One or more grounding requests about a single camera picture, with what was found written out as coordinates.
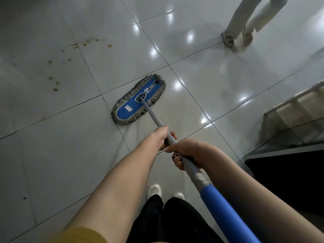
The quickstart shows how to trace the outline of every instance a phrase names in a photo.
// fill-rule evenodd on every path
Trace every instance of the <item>sneaker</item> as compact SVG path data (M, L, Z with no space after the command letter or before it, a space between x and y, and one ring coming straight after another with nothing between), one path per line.
M225 46L229 48L234 47L234 37L227 35L226 31L223 31L221 33L221 37L223 39L223 43L225 44Z
M243 43L244 43L245 46L249 46L252 43L252 40L253 40L252 32L253 31L247 32L246 28L244 28L242 30L242 38L243 38Z
M176 192L176 193L174 193L172 197L176 197L176 198L179 198L179 199L185 200L185 198L184 198L184 194L181 193L181 192Z
M153 195L157 194L162 198L162 190L159 184L153 183L151 186L148 187L148 190L146 192L146 198L149 199Z

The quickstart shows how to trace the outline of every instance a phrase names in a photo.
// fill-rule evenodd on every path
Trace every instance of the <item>white label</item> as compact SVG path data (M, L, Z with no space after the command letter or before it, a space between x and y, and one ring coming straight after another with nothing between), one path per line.
M133 108L131 108L131 107L130 107L130 106L128 106L128 105L127 105L127 106L125 106L125 108L126 108L126 110L127 110L127 111L129 111L129 112L131 112L131 111L133 110Z

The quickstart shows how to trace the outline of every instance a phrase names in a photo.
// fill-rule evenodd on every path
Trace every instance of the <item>person's right arm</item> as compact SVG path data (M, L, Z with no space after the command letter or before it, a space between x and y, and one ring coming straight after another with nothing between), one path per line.
M165 151L193 157L261 242L324 242L321 231L254 180L217 147L187 138ZM172 159L183 170L179 157L173 155Z

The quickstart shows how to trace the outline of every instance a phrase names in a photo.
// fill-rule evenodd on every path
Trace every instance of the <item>forearm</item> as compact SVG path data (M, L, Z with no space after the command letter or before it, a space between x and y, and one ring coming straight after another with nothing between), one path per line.
M109 243L125 242L158 150L152 135L145 138L108 173L67 228L84 226Z
M211 181L262 242L324 242L324 234L221 150L200 148Z

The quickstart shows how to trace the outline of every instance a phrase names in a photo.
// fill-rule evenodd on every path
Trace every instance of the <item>person's right hand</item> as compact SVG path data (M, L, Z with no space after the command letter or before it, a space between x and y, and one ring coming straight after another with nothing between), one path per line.
M194 159L195 164L200 169L201 168L201 161L200 161L200 153L201 153L201 144L203 142L186 138L178 143L175 143L169 147L167 147L164 151L167 153L171 152L177 152L185 156L190 156ZM184 170L182 166L181 159L178 155L173 154L172 160L176 167L178 167L180 170Z

